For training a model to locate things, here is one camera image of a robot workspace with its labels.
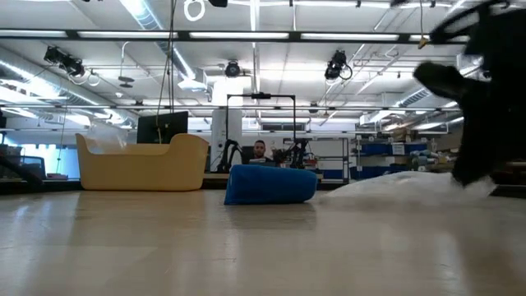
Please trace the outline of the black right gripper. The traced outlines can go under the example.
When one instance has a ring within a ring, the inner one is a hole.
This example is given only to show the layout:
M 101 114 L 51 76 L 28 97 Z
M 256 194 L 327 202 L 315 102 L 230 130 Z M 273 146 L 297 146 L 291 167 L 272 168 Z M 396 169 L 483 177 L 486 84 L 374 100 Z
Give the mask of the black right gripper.
M 482 57 L 489 81 L 462 76 L 453 67 L 422 62 L 413 77 L 429 91 L 457 102 L 464 114 L 463 135 L 452 175 L 463 187 L 488 177 L 496 166 L 496 145 L 488 142 L 491 114 L 496 114 L 496 178 L 526 178 L 526 169 L 507 168 L 526 162 L 526 114 L 505 113 L 524 107 L 514 95 L 526 86 L 526 8 L 499 13 L 493 7 L 471 7 L 443 20 L 431 33 L 433 44 L 468 36 L 464 55 Z

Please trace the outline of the clear plastic bag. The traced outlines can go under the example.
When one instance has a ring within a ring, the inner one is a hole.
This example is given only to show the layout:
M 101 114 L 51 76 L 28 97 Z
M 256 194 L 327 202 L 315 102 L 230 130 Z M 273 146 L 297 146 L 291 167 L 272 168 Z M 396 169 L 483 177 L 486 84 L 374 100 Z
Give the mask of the clear plastic bag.
M 111 124 L 92 122 L 85 139 L 91 153 L 118 154 L 127 146 L 127 131 Z
M 480 201 L 488 198 L 495 189 L 496 184 L 489 177 L 463 186 L 451 173 L 404 171 L 339 187 L 321 196 L 320 203 L 332 206 L 435 206 Z

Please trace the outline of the blue bandage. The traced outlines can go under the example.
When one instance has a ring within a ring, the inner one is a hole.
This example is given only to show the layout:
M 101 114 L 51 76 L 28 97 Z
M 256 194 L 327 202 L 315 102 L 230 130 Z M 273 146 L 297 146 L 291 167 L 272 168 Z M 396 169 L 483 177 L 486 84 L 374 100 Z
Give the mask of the blue bandage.
M 230 170 L 224 204 L 303 203 L 315 195 L 317 184 L 317 176 L 304 169 L 238 164 Z

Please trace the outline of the blue storage bin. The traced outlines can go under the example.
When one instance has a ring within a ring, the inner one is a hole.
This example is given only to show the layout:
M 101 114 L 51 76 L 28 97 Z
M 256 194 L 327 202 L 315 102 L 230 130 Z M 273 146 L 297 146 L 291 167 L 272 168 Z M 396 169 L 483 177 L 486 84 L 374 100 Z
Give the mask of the blue storage bin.
M 427 144 L 417 143 L 369 143 L 363 144 L 362 155 L 409 155 L 414 151 L 427 149 Z
M 362 166 L 360 170 L 358 170 L 358 167 L 351 167 L 349 173 L 351 179 L 362 180 L 376 178 L 391 173 L 399 173 L 406 170 L 407 167 L 404 165 L 392 164 L 389 166 Z

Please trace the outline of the metal shelf rack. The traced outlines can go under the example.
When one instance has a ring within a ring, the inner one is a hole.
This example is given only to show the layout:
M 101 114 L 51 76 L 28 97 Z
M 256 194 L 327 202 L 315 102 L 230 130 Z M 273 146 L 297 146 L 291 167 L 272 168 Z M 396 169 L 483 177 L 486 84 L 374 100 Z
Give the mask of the metal shelf rack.
M 351 157 L 353 158 L 349 168 L 358 167 L 358 170 L 360 170 L 362 166 L 389 166 L 392 164 L 398 164 L 406 166 L 406 171 L 417 171 L 420 169 L 425 170 L 425 167 L 428 164 L 434 162 L 432 152 L 428 149 L 428 145 L 426 150 L 414 151 L 409 155 L 362 155 L 362 145 L 369 143 L 427 144 L 426 141 L 422 140 L 411 141 L 410 137 L 406 137 L 405 139 L 395 139 L 392 135 L 385 133 L 356 135 L 349 145 L 349 148 L 351 149 Z

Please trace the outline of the black overhead light bar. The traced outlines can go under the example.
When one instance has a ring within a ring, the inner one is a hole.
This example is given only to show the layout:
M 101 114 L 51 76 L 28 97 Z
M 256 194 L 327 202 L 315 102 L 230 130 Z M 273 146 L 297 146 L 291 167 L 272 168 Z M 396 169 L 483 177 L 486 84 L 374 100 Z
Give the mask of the black overhead light bar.
M 428 34 L 382 32 L 0 29 L 0 39 L 136 42 L 433 44 Z

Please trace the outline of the person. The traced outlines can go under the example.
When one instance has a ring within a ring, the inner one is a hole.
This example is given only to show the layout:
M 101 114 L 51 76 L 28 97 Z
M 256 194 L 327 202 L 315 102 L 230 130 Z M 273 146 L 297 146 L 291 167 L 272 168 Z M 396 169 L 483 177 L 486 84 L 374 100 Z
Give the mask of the person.
M 273 160 L 266 156 L 266 145 L 263 142 L 263 140 L 257 140 L 254 143 L 253 146 L 253 156 L 251 160 L 257 160 L 257 161 L 264 161 L 264 162 L 272 162 Z

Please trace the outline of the wooden background table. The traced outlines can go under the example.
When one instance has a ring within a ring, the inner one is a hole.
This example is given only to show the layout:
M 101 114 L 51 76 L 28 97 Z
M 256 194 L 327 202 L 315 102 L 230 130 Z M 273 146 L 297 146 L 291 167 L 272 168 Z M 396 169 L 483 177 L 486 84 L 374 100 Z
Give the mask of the wooden background table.
M 321 182 L 323 174 L 315 173 L 316 178 Z M 229 173 L 205 173 L 204 179 L 221 179 L 228 180 Z

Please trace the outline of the white ceiling unit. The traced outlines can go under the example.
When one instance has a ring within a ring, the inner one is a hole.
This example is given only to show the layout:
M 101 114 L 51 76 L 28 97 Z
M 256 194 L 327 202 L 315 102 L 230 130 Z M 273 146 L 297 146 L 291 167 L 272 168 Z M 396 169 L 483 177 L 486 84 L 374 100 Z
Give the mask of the white ceiling unit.
M 208 89 L 208 77 L 200 68 L 194 69 L 192 76 L 180 73 L 178 87 L 192 92 L 204 92 Z

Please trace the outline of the black monitor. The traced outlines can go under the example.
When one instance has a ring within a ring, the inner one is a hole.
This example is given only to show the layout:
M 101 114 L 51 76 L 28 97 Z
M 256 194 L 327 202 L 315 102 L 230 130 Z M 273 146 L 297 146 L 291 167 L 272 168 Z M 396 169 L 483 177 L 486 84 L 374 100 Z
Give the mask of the black monitor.
M 172 137 L 187 133 L 188 112 L 144 116 L 138 119 L 138 144 L 169 144 Z

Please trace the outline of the yellow plastic tub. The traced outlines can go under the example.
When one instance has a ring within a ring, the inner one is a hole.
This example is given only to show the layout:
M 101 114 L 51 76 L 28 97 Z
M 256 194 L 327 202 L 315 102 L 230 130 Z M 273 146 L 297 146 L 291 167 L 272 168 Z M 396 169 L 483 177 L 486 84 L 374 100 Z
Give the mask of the yellow plastic tub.
M 168 144 L 128 144 L 95 154 L 90 138 L 76 134 L 81 186 L 85 190 L 185 192 L 201 188 L 209 142 L 177 134 Z

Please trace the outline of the crumpled clear plastic bag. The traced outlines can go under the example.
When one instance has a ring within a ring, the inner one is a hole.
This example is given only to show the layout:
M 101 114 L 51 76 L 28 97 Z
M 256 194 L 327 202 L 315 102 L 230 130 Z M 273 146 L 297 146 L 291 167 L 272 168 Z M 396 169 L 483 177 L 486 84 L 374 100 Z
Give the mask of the crumpled clear plastic bag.
M 118 154 L 127 146 L 127 131 L 111 124 L 92 122 L 85 139 L 91 153 Z

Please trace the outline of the dark slanted bar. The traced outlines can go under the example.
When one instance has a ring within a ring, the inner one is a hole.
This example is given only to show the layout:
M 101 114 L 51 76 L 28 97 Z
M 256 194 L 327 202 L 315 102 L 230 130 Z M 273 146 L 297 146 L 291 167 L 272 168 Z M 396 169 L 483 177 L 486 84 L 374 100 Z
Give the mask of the dark slanted bar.
M 46 179 L 44 158 L 0 155 L 0 180 L 2 179 L 21 179 L 30 185 L 42 185 Z

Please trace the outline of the silver air duct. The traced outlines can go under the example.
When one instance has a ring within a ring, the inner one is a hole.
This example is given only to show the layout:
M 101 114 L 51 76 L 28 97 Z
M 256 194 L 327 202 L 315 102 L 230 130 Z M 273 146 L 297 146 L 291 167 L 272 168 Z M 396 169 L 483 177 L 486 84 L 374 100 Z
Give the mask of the silver air duct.
M 15 99 L 16 103 L 92 106 L 95 109 L 108 109 L 110 114 L 117 117 L 117 123 L 137 123 L 137 114 L 117 109 L 110 99 L 75 84 L 71 78 L 53 73 L 50 67 L 51 65 L 41 67 L 0 46 L 0 82 L 22 89 L 29 95 L 29 99 Z
M 453 67 L 462 76 L 472 76 L 474 73 L 481 70 L 482 63 L 482 57 L 468 57 L 464 56 L 463 54 L 458 54 L 456 56 L 455 65 L 447 64 L 447 67 Z M 417 86 L 403 93 L 393 104 L 393 107 L 406 108 L 430 95 L 431 92 L 424 86 Z

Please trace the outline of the black gantry frame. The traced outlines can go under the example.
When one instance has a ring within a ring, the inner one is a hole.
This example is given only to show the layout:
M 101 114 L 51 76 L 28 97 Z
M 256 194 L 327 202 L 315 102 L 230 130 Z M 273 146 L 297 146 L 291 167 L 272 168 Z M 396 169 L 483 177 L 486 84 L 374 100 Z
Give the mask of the black gantry frame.
M 242 94 L 237 95 L 237 97 L 243 97 L 243 98 L 251 98 L 251 94 Z M 228 127 L 229 127 L 229 100 L 234 97 L 232 94 L 227 94 L 227 104 L 224 107 L 225 110 L 225 140 L 230 139 L 228 134 Z M 272 95 L 272 98 L 290 98 L 293 101 L 293 141 L 296 141 L 297 138 L 297 120 L 296 120 L 296 95 Z

